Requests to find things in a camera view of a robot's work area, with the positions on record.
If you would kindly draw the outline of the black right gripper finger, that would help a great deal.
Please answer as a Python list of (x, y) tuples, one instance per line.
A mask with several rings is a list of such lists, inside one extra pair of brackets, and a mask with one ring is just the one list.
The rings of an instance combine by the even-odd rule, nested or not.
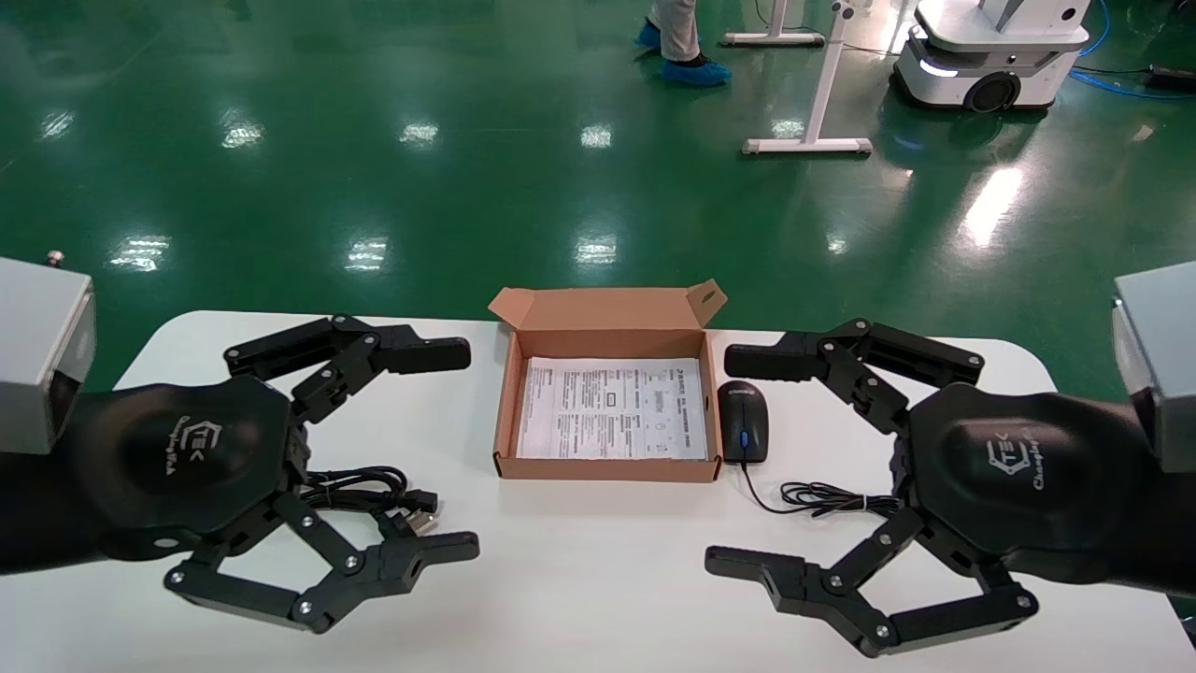
[(866, 657), (1003, 632), (1037, 614), (1037, 599), (1000, 563), (970, 567), (978, 595), (891, 616), (875, 608), (861, 587), (928, 530), (917, 510), (901, 508), (829, 569), (799, 555), (710, 546), (704, 570), (763, 585), (777, 612), (825, 622)]
[(984, 359), (938, 339), (865, 319), (828, 332), (789, 331), (774, 345), (733, 344), (724, 353), (731, 378), (819, 380), (881, 434), (908, 432), (908, 397), (879, 371), (944, 388), (980, 381)]

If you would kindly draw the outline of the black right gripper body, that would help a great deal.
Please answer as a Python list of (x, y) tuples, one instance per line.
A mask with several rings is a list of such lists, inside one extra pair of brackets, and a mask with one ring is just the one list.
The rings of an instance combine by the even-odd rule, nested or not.
[(910, 410), (892, 476), (953, 565), (1109, 583), (1141, 485), (1141, 427), (1125, 405), (956, 383)]

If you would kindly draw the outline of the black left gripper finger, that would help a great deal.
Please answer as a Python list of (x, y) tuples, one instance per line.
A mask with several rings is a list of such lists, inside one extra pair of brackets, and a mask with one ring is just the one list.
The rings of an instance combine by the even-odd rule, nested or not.
[(372, 325), (353, 316), (330, 316), (260, 339), (232, 345), (222, 354), (231, 377), (271, 380), (316, 367), (292, 391), (297, 422), (324, 421), (368, 383), (392, 372), (465, 371), (472, 362), (462, 337), (423, 339), (410, 325)]
[(270, 534), (279, 525), (286, 525), (329, 564), (321, 582), (295, 592), (234, 579), (221, 573), (234, 546), (202, 542), (193, 557), (166, 573), (165, 589), (199, 608), (324, 634), (364, 601), (409, 594), (428, 565), (472, 561), (481, 553), (472, 532), (419, 536), (405, 516), (397, 524), (382, 516), (377, 524), (382, 542), (359, 550), (295, 494), (277, 495), (266, 504), (256, 527)]

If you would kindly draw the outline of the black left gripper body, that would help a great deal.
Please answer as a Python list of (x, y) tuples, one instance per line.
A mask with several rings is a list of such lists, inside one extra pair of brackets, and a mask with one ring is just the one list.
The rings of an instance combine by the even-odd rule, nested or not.
[(85, 394), (71, 417), (71, 478), (114, 561), (157, 561), (205, 544), (245, 553), (303, 487), (307, 432), (268, 383), (151, 384)]

